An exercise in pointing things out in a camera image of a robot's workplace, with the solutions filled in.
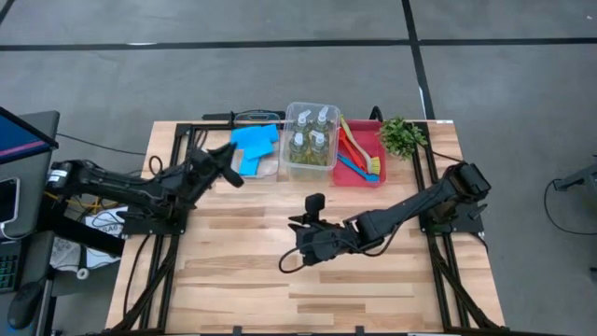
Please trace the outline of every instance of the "computer monitor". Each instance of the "computer monitor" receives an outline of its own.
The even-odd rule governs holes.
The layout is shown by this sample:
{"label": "computer monitor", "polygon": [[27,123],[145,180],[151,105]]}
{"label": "computer monitor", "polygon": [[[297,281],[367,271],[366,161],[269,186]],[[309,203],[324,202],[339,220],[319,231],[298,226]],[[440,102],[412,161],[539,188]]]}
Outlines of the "computer monitor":
{"label": "computer monitor", "polygon": [[54,139],[0,107],[0,164],[56,148]]}

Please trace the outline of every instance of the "potted plant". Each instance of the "potted plant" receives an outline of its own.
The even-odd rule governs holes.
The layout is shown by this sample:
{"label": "potted plant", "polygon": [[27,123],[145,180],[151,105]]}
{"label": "potted plant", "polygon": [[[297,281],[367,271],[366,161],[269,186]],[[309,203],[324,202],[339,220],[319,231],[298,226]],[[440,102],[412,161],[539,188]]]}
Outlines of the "potted plant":
{"label": "potted plant", "polygon": [[427,145],[421,129],[401,117],[385,120],[380,128],[380,136],[387,151],[402,159],[411,159],[417,144]]}

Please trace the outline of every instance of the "clear plastic container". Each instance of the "clear plastic container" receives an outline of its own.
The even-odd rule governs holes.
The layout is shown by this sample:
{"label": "clear plastic container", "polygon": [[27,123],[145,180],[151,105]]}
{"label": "clear plastic container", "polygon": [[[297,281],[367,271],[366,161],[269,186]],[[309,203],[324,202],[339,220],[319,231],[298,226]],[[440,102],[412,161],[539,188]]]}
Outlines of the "clear plastic container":
{"label": "clear plastic container", "polygon": [[[267,124],[275,124],[276,127],[280,125],[280,117],[275,113],[270,112],[244,112],[238,114],[234,118],[234,127],[239,129],[242,127],[251,126],[265,126]],[[255,175],[243,175],[243,178],[264,178],[278,173],[280,166],[280,141],[282,137],[279,136],[279,140],[272,143],[273,152],[259,159],[259,166],[257,167],[257,173]],[[232,158],[232,169],[235,172],[239,172],[241,161],[243,161],[243,149],[237,149],[234,151],[234,157]]]}
{"label": "clear plastic container", "polygon": [[[304,121],[308,122],[305,131]],[[306,132],[305,139],[309,143],[307,156],[311,155],[312,131],[322,130],[323,121],[326,121],[326,141],[328,154],[325,165],[309,164],[309,161],[291,161],[289,143],[293,140],[297,130]],[[329,173],[336,166],[338,153],[338,127],[340,124],[340,110],[334,105],[315,103],[292,103],[286,109],[286,122],[284,131],[280,136],[281,162],[286,166],[290,178],[301,181],[322,180],[329,177]]]}

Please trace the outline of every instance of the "wooden tabletop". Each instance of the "wooden tabletop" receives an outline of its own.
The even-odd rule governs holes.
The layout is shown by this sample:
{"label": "wooden tabletop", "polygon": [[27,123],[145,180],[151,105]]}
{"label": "wooden tabletop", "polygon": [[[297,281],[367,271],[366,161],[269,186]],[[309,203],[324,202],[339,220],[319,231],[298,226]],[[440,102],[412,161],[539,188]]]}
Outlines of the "wooden tabletop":
{"label": "wooden tabletop", "polygon": [[[176,123],[154,123],[147,158],[158,155],[169,161]],[[429,132],[436,152],[462,157],[453,123],[429,121]],[[228,140],[228,131],[212,131],[205,147]],[[284,167],[277,177],[247,179],[240,189],[218,180],[191,212],[180,239],[166,331],[231,332],[233,326],[243,326],[245,332],[353,332],[357,325],[371,332],[441,331],[427,242],[417,218],[401,227],[381,257],[343,255],[293,274],[278,271],[278,259],[295,244],[287,218],[304,213],[306,196],[323,192],[322,217],[340,222],[417,192],[412,161],[386,158],[387,181],[377,189],[292,182]],[[423,155],[422,163],[426,169]],[[440,157],[436,163],[440,174],[453,164]],[[147,159],[144,177],[151,177]],[[490,319],[503,324],[485,248],[470,234],[455,233],[452,239],[463,285]],[[107,328],[122,318],[132,261],[142,240],[133,237],[125,245]],[[141,254],[129,309],[146,285],[152,247],[153,237]],[[285,267],[299,263],[299,255],[293,255]],[[447,284],[446,289],[457,326],[452,290]],[[157,323],[159,302],[154,300],[150,326]]]}

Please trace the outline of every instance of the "gray carpet floor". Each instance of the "gray carpet floor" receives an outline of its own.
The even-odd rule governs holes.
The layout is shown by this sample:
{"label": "gray carpet floor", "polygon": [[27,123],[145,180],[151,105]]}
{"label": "gray carpet floor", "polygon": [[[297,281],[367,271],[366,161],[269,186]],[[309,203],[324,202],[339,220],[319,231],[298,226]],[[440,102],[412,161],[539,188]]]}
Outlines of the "gray carpet floor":
{"label": "gray carpet floor", "polygon": [[[419,38],[597,36],[591,0],[411,0]],[[408,38],[394,0],[16,0],[0,45]],[[436,117],[454,119],[468,161],[493,185],[483,214],[493,276],[513,329],[597,330],[597,237],[552,227],[543,191],[597,154],[597,46],[421,47]],[[59,132],[128,150],[146,148],[155,120],[337,105],[349,118],[378,105],[422,119],[408,46],[283,49],[0,52],[0,105],[17,114],[56,109]],[[142,159],[66,139],[53,159],[86,158],[129,172]],[[597,231],[597,197],[551,192],[566,228]],[[99,331],[118,267],[85,283],[57,281],[54,326]],[[72,318],[82,314],[83,319]]]}

